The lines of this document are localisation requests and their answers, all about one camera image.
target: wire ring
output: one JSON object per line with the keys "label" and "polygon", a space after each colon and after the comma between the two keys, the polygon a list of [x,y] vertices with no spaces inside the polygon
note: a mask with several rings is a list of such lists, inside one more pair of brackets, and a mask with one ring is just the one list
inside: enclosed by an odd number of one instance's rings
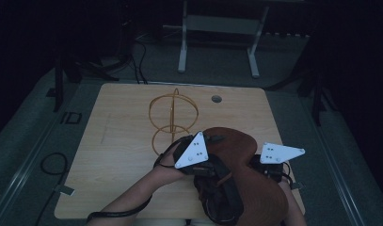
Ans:
{"label": "wire ring", "polygon": [[[170,119],[169,119],[169,125],[165,125],[163,127],[159,127],[157,124],[155,124],[152,120],[152,116],[151,116],[151,113],[152,113],[152,107],[153,105],[160,99],[162,98],[171,98],[171,106],[170,106]],[[174,123],[174,113],[175,113],[175,99],[176,98],[179,98],[181,100],[184,100],[186,102],[188,102],[189,104],[191,104],[196,112],[197,112],[197,116],[195,117],[194,121],[188,126],[188,127],[183,127],[183,126],[180,126],[180,125],[176,125]],[[197,104],[189,97],[187,96],[184,96],[182,94],[180,94],[179,90],[176,88],[174,90],[173,93],[170,93],[170,94],[165,94],[165,95],[162,95],[162,96],[159,96],[159,97],[156,97],[154,98],[151,102],[150,102],[150,109],[149,109],[149,112],[148,112],[148,117],[150,119],[150,122],[151,124],[153,125],[153,127],[155,127],[156,129],[158,129],[155,134],[153,135],[152,137],[152,149],[153,151],[159,155],[159,153],[156,151],[155,149],[155,145],[154,145],[154,141],[155,141],[155,137],[156,135],[159,133],[159,132],[165,132],[165,133],[170,133],[171,134],[171,142],[174,142],[174,138],[175,138],[175,135],[176,134],[179,134],[179,133],[182,133],[182,132],[187,132],[189,134],[189,129],[194,126],[194,124],[197,122],[197,119],[198,119],[198,116],[199,116],[199,110],[198,110],[198,107],[197,107]]]}

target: gray carpet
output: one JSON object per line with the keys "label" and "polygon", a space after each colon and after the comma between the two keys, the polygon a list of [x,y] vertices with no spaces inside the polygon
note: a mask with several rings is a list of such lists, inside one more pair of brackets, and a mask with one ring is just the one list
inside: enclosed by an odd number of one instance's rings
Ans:
{"label": "gray carpet", "polygon": [[[163,42],[147,43],[142,72],[150,83],[182,83],[263,88],[273,85],[291,72],[306,39],[263,37],[256,57],[262,77],[250,76],[246,50],[241,47],[206,46],[192,43],[188,48],[186,72],[177,73],[180,43],[176,34]],[[139,44],[134,50],[136,63],[143,55]],[[121,83],[134,83],[133,66],[111,72]],[[85,72],[80,85],[65,84],[65,104],[53,113],[54,100],[45,97],[54,84],[54,74],[46,74],[35,86],[21,109],[0,135],[0,201],[7,196],[11,178],[36,153],[30,176],[21,193],[12,197],[12,205],[2,206],[0,225],[34,225],[43,205],[56,186],[59,176],[40,170],[41,159],[49,153],[64,153],[72,162],[86,127],[89,114],[105,81]],[[278,91],[268,91],[284,145],[302,147],[306,154],[291,161],[295,178],[305,185],[300,190],[309,225],[383,225],[383,197],[367,169],[355,140],[339,112],[327,107],[321,113],[322,126],[312,122],[311,97],[299,98],[295,89],[300,81]],[[82,113],[79,124],[60,123],[64,111]],[[46,161],[48,170],[60,171],[63,161],[53,156]],[[343,179],[346,186],[340,186]],[[357,213],[350,213],[350,197]],[[42,215],[40,225],[84,225],[84,220],[60,220],[54,217],[57,194]]]}

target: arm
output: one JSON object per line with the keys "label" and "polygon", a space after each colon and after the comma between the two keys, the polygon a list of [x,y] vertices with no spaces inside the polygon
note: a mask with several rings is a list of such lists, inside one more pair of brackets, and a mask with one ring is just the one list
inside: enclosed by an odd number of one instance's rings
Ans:
{"label": "arm", "polygon": [[[161,163],[166,166],[172,166],[174,146],[162,159]],[[184,177],[177,169],[165,168],[157,165],[144,177],[122,193],[119,197],[109,203],[102,211],[104,212],[122,212],[137,208],[144,203],[154,191],[159,187],[171,184]],[[87,226],[117,226],[131,225],[136,219],[136,214],[126,218],[94,218]]]}
{"label": "arm", "polygon": [[279,186],[285,193],[285,196],[288,200],[288,214],[284,220],[286,226],[306,226],[305,217],[302,214],[302,211],[299,208],[299,205],[296,202],[294,194],[291,191],[290,185],[288,184],[287,179],[282,178],[282,181],[279,182]]}

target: metal frame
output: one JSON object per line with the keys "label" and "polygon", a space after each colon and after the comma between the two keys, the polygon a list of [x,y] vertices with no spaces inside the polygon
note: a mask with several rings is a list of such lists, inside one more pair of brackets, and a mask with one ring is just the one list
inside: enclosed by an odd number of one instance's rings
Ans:
{"label": "metal frame", "polygon": [[260,74],[258,65],[256,63],[255,52],[259,39],[262,35],[263,25],[265,23],[268,10],[269,7],[264,8],[261,20],[188,15],[187,0],[184,0],[183,36],[178,72],[185,72],[185,65],[187,60],[187,30],[199,30],[253,35],[255,39],[247,48],[247,57],[249,60],[249,67],[252,77],[258,78]]}

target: hand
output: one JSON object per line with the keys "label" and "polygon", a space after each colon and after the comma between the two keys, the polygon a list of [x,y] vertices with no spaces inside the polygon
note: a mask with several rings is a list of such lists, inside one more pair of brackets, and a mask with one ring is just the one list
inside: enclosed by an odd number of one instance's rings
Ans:
{"label": "hand", "polygon": [[[173,146],[170,150],[168,150],[165,155],[162,157],[160,164],[164,166],[174,166],[174,158],[173,153],[176,151],[177,146],[179,144]],[[171,184],[175,181],[182,179],[185,174],[180,172],[178,169],[166,168],[157,164],[155,168],[152,170],[153,178],[157,180],[160,186]]]}

